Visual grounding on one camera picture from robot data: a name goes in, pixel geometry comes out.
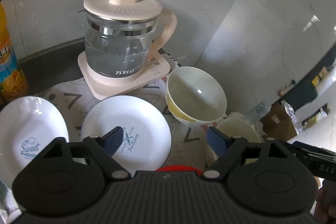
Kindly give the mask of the person's right hand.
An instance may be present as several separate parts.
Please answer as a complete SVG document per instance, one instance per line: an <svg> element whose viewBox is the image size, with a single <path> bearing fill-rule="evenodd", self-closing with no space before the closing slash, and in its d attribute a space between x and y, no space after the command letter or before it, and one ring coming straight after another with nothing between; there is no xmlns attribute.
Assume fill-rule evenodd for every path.
<svg viewBox="0 0 336 224"><path fill-rule="evenodd" d="M335 223L335 182L323 180L322 187L318 191L313 215L321 223Z"/></svg>

